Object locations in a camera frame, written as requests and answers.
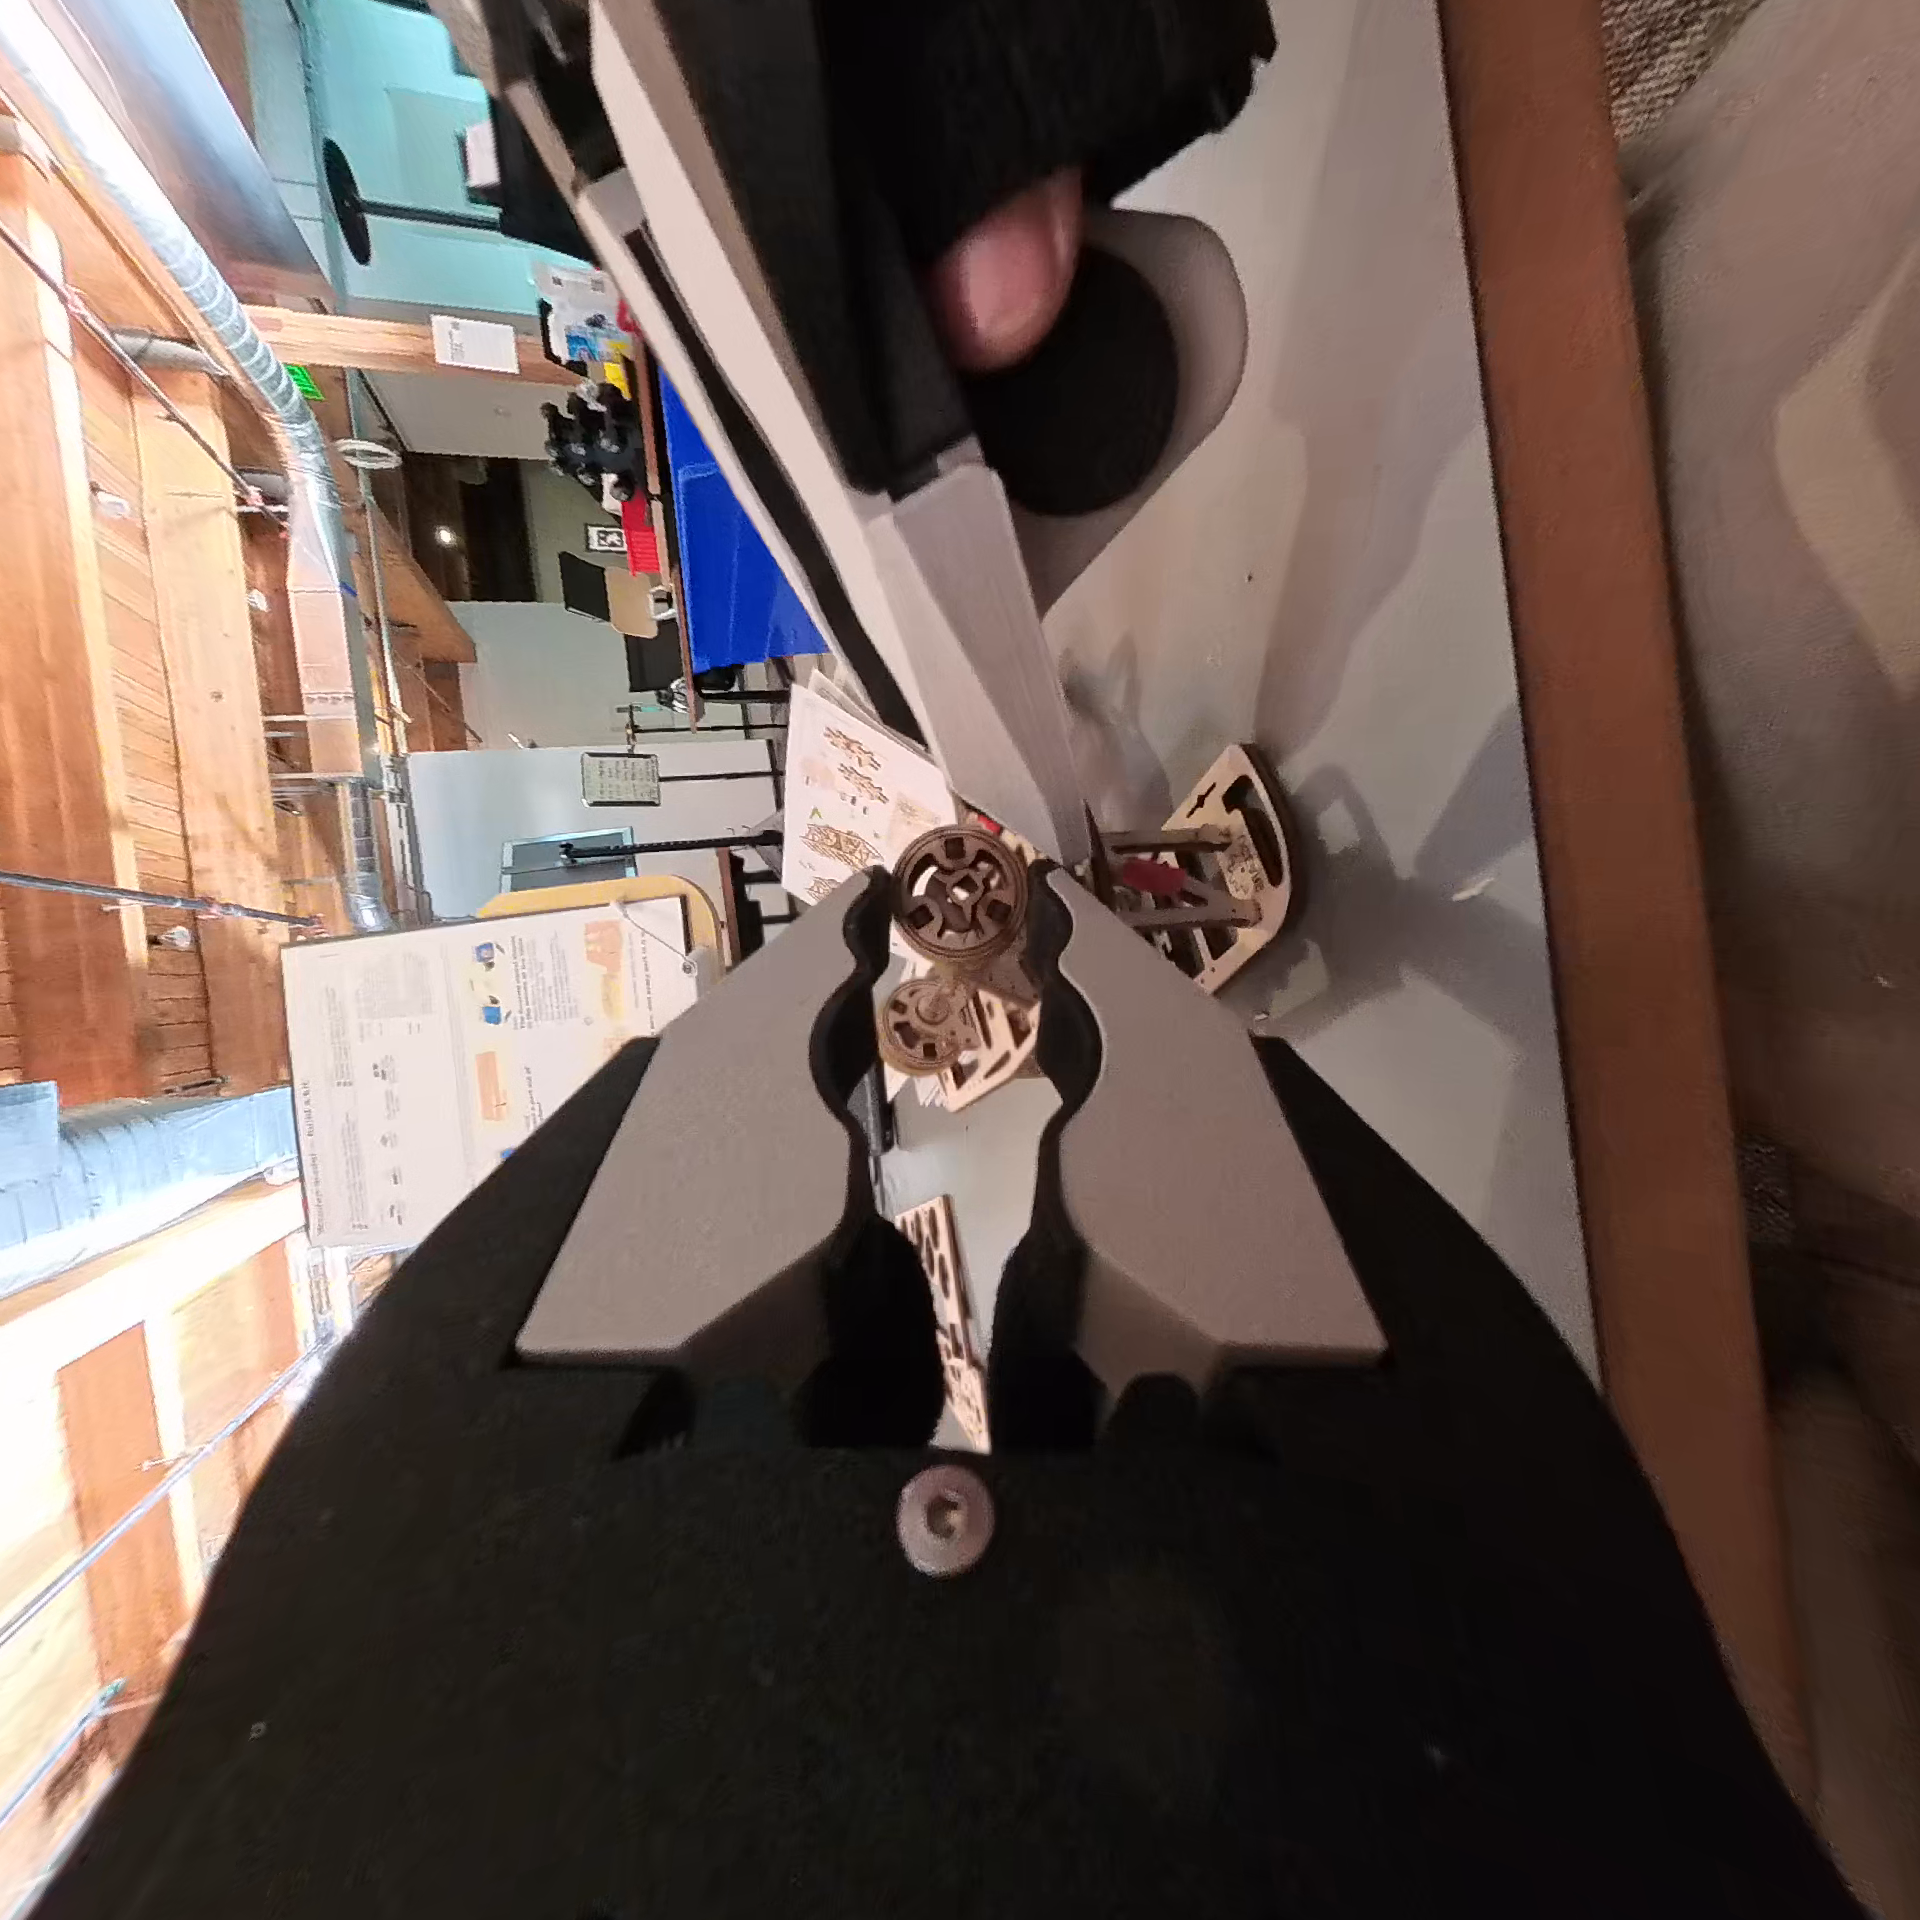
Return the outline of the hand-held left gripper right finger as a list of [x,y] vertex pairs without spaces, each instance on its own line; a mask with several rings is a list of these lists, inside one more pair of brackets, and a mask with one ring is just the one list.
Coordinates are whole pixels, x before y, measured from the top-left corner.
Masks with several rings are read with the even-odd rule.
[[1088,1253],[1073,1348],[1104,1388],[1241,1368],[1372,1365],[1385,1338],[1250,1033],[1071,876],[1056,960],[1092,1020],[1062,1098],[1059,1198]]

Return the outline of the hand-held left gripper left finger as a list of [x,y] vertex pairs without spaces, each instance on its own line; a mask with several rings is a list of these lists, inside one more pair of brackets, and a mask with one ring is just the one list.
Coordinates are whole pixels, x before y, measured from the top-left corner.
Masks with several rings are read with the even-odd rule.
[[813,1369],[831,1265],[872,1213],[850,1088],[876,1058],[886,876],[719,980],[647,1054],[516,1336],[523,1362]]

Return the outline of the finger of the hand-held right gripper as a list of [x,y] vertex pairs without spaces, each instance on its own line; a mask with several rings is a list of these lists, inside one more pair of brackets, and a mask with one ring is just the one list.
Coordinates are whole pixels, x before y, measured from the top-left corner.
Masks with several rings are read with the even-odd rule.
[[1090,852],[1068,713],[907,203],[857,106],[831,5],[592,8],[592,83],[654,222],[701,196],[799,365],[958,796],[1045,857]]
[[662,222],[630,169],[587,184],[575,215],[831,650],[884,727],[930,747],[864,500],[845,486],[754,267],[732,261],[684,182],[669,184]]

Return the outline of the wooden wheel axle assembly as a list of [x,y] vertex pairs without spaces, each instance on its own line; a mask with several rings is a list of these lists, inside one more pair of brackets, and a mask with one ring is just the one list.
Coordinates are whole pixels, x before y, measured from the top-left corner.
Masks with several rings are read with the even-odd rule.
[[1025,963],[1034,855],[989,824],[935,827],[890,880],[899,980],[877,999],[891,1084],[963,1114],[1039,1071],[1039,986]]

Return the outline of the person's right hand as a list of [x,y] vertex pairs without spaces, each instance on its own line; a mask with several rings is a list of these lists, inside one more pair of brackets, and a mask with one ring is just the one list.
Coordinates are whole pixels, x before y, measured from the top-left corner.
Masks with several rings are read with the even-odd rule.
[[1086,240],[1080,169],[1056,171],[991,208],[923,271],[949,363],[989,376],[1027,359],[1056,326]]

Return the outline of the pale wooden parts sheet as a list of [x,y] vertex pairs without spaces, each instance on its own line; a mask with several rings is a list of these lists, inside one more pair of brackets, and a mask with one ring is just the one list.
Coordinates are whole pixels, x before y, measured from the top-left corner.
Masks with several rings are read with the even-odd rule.
[[910,742],[851,709],[832,682],[803,682],[787,703],[780,882],[813,907],[900,852],[955,825],[945,777]]

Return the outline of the wooden parts sheet with cutouts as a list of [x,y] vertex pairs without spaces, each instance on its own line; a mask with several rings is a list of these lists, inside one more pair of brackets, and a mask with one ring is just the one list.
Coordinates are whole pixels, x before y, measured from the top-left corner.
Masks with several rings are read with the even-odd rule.
[[923,1263],[949,1414],[972,1452],[991,1452],[987,1362],[976,1336],[954,1202],[945,1195],[920,1202],[896,1213],[896,1227]]

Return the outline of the printed instruction sheet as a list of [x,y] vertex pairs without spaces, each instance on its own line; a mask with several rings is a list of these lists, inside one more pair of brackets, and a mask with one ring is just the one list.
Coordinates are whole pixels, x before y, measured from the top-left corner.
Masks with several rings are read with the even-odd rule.
[[496,896],[472,921],[282,949],[309,1245],[414,1248],[721,969],[715,907],[675,876]]

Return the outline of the grey partition panel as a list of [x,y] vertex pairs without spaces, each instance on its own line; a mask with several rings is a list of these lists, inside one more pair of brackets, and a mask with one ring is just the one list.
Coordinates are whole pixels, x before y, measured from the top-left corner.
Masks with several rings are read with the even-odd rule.
[[422,884],[440,921],[475,917],[507,890],[516,845],[630,850],[638,859],[745,848],[780,811],[769,741],[650,734],[634,752],[658,754],[662,804],[581,804],[580,757],[624,752],[507,747],[410,757]]

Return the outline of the black round-base stand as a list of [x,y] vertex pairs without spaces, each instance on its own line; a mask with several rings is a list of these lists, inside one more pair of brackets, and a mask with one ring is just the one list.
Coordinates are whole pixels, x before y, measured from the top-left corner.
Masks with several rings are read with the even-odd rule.
[[373,254],[371,229],[375,222],[501,240],[498,220],[485,210],[424,208],[412,203],[368,199],[349,167],[348,154],[334,138],[321,141],[319,157],[331,215],[335,220],[335,227],[340,229],[348,256],[360,267],[371,266]]

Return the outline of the wooden mechanical model frame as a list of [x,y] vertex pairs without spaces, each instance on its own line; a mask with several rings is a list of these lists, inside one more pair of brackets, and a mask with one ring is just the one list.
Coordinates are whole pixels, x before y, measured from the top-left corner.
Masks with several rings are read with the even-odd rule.
[[1254,742],[1224,747],[1160,827],[1098,830],[1090,884],[1205,995],[1220,995],[1304,910],[1289,798]]

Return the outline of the silver ventilation duct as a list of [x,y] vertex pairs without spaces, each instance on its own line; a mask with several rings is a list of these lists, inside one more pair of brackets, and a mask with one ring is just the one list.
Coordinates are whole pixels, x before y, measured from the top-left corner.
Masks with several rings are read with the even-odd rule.
[[3,1296],[127,1248],[276,1169],[299,1169],[289,1088],[66,1110],[3,1088]]
[[349,928],[361,934],[390,933],[396,922],[378,864],[373,809],[384,798],[384,754],[371,725],[371,676],[360,599],[349,579],[344,500],[323,431],[185,225],[164,210],[157,220],[145,220],[143,233],[276,446],[286,481],[286,604],[309,773],[344,798],[344,900]]

